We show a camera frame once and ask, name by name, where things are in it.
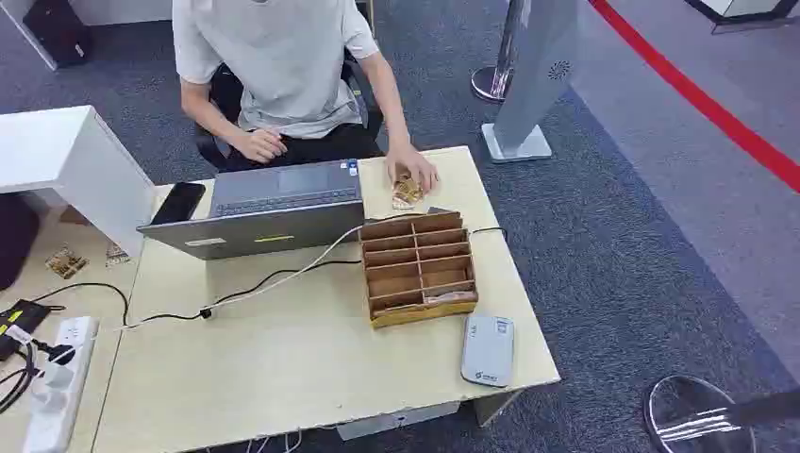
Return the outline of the person's left hand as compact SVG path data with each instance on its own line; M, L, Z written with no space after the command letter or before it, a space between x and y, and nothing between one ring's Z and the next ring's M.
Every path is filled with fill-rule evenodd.
M390 181L394 184L402 175L408 175L423 193L431 192L439 182L436 167L411 143L389 144L386 165Z

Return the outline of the person's right hand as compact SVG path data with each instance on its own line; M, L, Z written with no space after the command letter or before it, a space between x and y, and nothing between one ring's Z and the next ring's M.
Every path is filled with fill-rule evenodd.
M279 133L261 128L249 132L240 131L229 140L229 144L247 159L263 164L288 152Z

